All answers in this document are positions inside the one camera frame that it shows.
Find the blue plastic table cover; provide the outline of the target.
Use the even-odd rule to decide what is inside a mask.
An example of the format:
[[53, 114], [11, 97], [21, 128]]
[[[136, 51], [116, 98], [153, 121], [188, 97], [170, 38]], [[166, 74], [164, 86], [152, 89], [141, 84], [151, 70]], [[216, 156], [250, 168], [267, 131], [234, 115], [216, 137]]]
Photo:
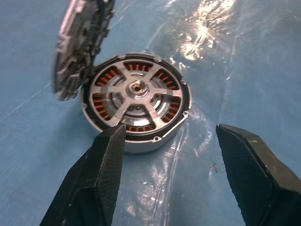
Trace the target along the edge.
[[[0, 226], [39, 226], [96, 132], [51, 87], [69, 0], [0, 0]], [[142, 52], [192, 108], [162, 148], [123, 160], [112, 226], [245, 226], [215, 127], [259, 135], [301, 178], [301, 0], [116, 0], [96, 63]]]

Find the motor stator with copper windings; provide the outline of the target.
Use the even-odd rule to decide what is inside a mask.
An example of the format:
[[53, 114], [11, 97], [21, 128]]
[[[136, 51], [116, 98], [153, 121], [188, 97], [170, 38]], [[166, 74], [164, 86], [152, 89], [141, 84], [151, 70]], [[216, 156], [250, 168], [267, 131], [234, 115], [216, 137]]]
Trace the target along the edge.
[[125, 138], [125, 151], [128, 153], [146, 153], [159, 149], [167, 141], [169, 141], [180, 129], [181, 125], [187, 119], [189, 111], [191, 109], [191, 90], [184, 80], [180, 72], [173, 67], [168, 62], [157, 58], [153, 55], [143, 54], [143, 53], [130, 53], [124, 56], [115, 56], [112, 59], [109, 59], [106, 62], [103, 62], [100, 65], [95, 67], [95, 71], [92, 76], [90, 76], [82, 86], [81, 89], [81, 108], [86, 120], [90, 123], [91, 127], [97, 131], [102, 132], [107, 128], [111, 128], [106, 124], [102, 123], [97, 117], [96, 113], [93, 111], [91, 104], [89, 102], [89, 88], [93, 82], [93, 79], [96, 75], [106, 66], [119, 61], [120, 59], [125, 60], [147, 60], [152, 62], [160, 62], [165, 68], [172, 71], [175, 74], [176, 78], [181, 81], [182, 88], [184, 90], [184, 102], [180, 114], [169, 124], [165, 129], [154, 132], [137, 135], [129, 133], [124, 124], [118, 124], [125, 126], [126, 129], [126, 138]]

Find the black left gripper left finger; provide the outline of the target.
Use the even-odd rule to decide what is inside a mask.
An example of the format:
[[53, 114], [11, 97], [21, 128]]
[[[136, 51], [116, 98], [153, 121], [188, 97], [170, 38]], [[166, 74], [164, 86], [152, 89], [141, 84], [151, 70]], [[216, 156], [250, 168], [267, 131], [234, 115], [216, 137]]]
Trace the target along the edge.
[[39, 226], [111, 226], [124, 156], [126, 129], [95, 137], [67, 172]]

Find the silver spoked rotor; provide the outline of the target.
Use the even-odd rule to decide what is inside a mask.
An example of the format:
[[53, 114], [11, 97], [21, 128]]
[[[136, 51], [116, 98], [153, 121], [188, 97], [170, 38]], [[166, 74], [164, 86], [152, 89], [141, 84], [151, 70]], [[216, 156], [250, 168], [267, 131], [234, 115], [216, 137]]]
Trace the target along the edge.
[[107, 126], [124, 124], [131, 134], [147, 134], [175, 120], [183, 106], [184, 90], [160, 62], [120, 59], [93, 79], [89, 102]]

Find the round hinged motor lid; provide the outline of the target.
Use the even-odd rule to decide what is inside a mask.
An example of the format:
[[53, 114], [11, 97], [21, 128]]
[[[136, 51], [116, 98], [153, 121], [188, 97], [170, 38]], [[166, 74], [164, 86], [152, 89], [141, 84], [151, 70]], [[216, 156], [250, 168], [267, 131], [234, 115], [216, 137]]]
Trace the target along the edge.
[[108, 36], [115, 0], [70, 0], [58, 32], [52, 72], [53, 93], [74, 99], [94, 73], [94, 61]]

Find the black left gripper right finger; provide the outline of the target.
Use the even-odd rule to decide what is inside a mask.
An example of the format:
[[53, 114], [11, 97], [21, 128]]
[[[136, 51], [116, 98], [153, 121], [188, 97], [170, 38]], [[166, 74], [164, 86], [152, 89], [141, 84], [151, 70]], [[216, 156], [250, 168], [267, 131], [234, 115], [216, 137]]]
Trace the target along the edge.
[[258, 135], [226, 124], [215, 130], [246, 226], [301, 226], [301, 179]]

